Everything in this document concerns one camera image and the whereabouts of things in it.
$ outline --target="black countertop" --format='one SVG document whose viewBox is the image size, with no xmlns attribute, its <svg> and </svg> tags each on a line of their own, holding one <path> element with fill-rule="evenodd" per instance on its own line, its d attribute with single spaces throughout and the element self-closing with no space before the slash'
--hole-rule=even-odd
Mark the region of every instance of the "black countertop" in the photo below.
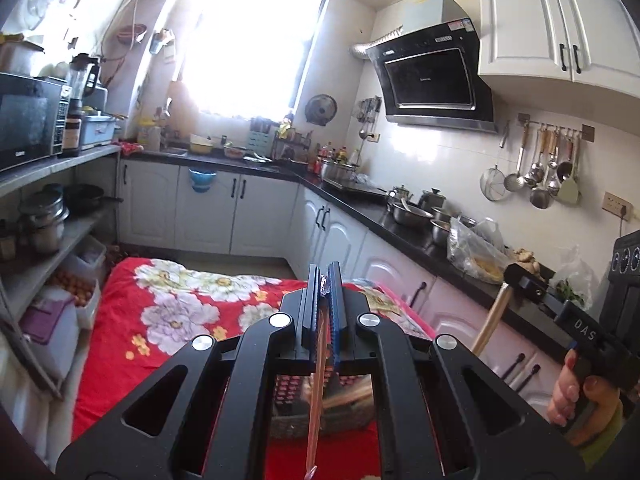
<svg viewBox="0 0 640 480">
<path fill-rule="evenodd" d="M 220 170 L 299 182 L 361 222 L 370 231 L 401 251 L 427 272 L 446 280 L 484 308 L 491 308 L 500 290 L 499 285 L 481 282 L 455 268 L 447 260 L 447 251 L 433 244 L 429 230 L 417 232 L 401 226 L 393 220 L 391 214 L 387 213 L 384 203 L 376 202 L 375 198 L 368 200 L 341 192 L 322 182 L 314 174 L 297 174 L 284 166 L 230 160 L 224 156 L 216 155 L 188 153 L 186 156 L 177 156 L 143 152 L 135 153 L 127 158 L 189 166 L 193 169 Z M 514 300 L 505 311 L 502 320 L 556 362 L 562 363 L 564 361 L 564 354 L 571 339 L 535 305 L 527 301 Z"/>
</svg>

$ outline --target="window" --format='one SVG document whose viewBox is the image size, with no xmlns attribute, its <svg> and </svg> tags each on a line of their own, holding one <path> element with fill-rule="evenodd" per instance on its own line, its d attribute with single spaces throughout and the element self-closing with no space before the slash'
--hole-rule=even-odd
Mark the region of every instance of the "window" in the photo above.
<svg viewBox="0 0 640 480">
<path fill-rule="evenodd" d="M 294 107 L 325 0 L 211 0 L 182 80 L 201 110 L 280 120 Z"/>
</svg>

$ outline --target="electrical outlet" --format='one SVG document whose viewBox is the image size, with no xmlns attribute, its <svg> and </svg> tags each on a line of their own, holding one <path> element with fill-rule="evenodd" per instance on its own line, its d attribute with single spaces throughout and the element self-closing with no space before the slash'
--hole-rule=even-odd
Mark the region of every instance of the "electrical outlet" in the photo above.
<svg viewBox="0 0 640 480">
<path fill-rule="evenodd" d="M 620 217 L 622 215 L 622 206 L 626 206 L 625 220 L 631 220 L 634 212 L 634 206 L 631 202 L 627 202 L 626 200 L 622 200 L 620 197 L 615 196 L 611 193 L 606 192 L 604 194 L 604 199 L 602 200 L 602 208 L 604 211 L 609 211 L 613 213 L 615 216 Z"/>
</svg>

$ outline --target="hand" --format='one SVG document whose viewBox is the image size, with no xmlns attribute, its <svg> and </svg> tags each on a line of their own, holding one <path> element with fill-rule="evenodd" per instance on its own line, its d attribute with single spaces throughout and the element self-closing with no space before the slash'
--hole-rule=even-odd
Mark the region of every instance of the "hand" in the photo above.
<svg viewBox="0 0 640 480">
<path fill-rule="evenodd" d="M 565 426 L 575 416 L 575 403 L 580 396 L 580 384 L 573 369 L 578 354 L 569 350 L 564 357 L 564 367 L 556 381 L 546 414 L 552 424 Z M 587 377 L 582 386 L 584 395 L 596 404 L 589 420 L 570 439 L 573 446 L 580 446 L 600 434 L 609 424 L 620 403 L 620 391 L 609 381 L 596 376 Z"/>
</svg>

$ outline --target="bed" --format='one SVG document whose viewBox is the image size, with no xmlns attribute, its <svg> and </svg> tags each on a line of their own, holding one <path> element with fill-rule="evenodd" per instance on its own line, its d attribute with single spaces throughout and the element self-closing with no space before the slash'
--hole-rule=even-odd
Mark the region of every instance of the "bed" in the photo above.
<svg viewBox="0 0 640 480">
<path fill-rule="evenodd" d="M 201 334 L 235 337 L 270 316 L 288 292 L 306 282 L 225 276 L 167 260 L 127 258 L 111 273 L 91 336 L 74 408 L 75 440 L 186 342 Z M 383 286 L 353 280 L 372 311 L 412 335 L 433 330 Z M 265 478 L 301 480 L 306 439 L 271 440 Z M 321 438 L 314 480 L 362 480 L 380 475 L 375 423 Z"/>
</svg>

